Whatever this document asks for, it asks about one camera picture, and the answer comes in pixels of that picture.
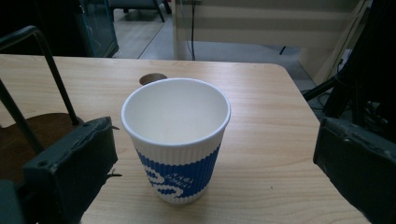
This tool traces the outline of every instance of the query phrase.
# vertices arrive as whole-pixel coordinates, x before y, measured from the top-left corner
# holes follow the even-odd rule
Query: wooden table
[[[121,177],[108,179],[85,223],[364,223],[312,162],[319,122],[276,64],[55,58],[77,115],[110,116]],[[230,99],[232,117],[204,196],[174,206],[154,193],[120,109],[148,73],[199,78]],[[0,55],[0,76],[26,118],[66,112],[43,57]],[[0,107],[3,127],[13,123]]]

